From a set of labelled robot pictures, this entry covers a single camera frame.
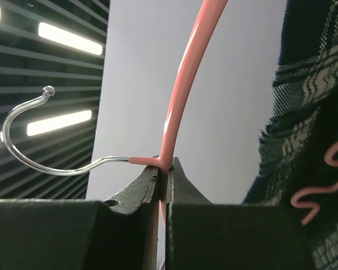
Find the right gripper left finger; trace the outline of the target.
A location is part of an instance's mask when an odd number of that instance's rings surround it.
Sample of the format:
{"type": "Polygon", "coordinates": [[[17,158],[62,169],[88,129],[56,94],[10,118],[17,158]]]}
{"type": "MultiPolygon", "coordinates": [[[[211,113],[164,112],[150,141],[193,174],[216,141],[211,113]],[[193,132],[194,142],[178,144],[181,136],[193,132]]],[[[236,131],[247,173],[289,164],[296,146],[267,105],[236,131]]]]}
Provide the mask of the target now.
{"type": "Polygon", "coordinates": [[[155,269],[160,177],[105,201],[0,199],[0,269],[155,269]]]}

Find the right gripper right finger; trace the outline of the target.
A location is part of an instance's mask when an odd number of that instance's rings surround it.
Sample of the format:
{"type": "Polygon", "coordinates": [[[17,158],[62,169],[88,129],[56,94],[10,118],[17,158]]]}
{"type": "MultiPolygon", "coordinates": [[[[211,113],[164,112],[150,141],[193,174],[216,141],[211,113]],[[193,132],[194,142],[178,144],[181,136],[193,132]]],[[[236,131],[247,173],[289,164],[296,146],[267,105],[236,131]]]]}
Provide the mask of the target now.
{"type": "Polygon", "coordinates": [[[314,269],[303,227],[281,206],[214,204],[174,158],[166,193],[167,269],[314,269]]]}

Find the pink clothes hanger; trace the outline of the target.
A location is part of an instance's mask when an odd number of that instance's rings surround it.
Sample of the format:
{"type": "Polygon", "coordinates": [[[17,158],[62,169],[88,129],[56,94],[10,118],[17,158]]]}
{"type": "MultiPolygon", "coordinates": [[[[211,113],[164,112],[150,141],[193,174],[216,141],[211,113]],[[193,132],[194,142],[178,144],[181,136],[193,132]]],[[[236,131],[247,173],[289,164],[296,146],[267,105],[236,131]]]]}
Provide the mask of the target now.
{"type": "Polygon", "coordinates": [[[211,39],[212,33],[217,22],[226,6],[226,1],[214,3],[203,1],[198,16],[194,23],[188,43],[179,66],[168,112],[163,129],[161,152],[158,157],[122,157],[122,156],[104,156],[92,163],[78,169],[60,170],[50,168],[30,160],[23,155],[12,143],[10,137],[10,127],[13,120],[21,113],[43,105],[48,99],[55,94],[54,87],[48,85],[43,89],[40,97],[27,101],[16,106],[7,115],[2,126],[2,141],[9,152],[23,164],[42,173],[53,176],[77,176],[85,174],[94,168],[109,162],[125,162],[136,165],[155,166],[161,171],[168,173],[174,162],[174,149],[179,131],[179,126],[185,109],[185,105],[196,76],[197,70],[201,63],[204,52],[211,39]]]}

